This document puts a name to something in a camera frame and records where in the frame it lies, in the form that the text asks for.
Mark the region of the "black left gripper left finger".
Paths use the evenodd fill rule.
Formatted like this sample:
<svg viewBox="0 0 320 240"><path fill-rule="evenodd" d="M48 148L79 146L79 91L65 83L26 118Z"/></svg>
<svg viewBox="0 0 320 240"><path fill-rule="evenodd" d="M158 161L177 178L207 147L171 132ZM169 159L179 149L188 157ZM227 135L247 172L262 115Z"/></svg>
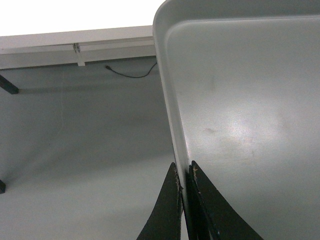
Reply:
<svg viewBox="0 0 320 240"><path fill-rule="evenodd" d="M182 191L177 167L169 166L153 210L138 240L180 240L183 212Z"/></svg>

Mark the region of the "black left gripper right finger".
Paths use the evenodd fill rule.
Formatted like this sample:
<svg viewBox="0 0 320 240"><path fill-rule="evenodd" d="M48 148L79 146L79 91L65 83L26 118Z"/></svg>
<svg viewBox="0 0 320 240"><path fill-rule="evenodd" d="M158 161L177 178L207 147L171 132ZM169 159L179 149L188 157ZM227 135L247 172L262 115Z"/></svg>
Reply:
<svg viewBox="0 0 320 240"><path fill-rule="evenodd" d="M232 208L201 167L189 166L186 192L187 229L193 240L261 240L262 237Z"/></svg>

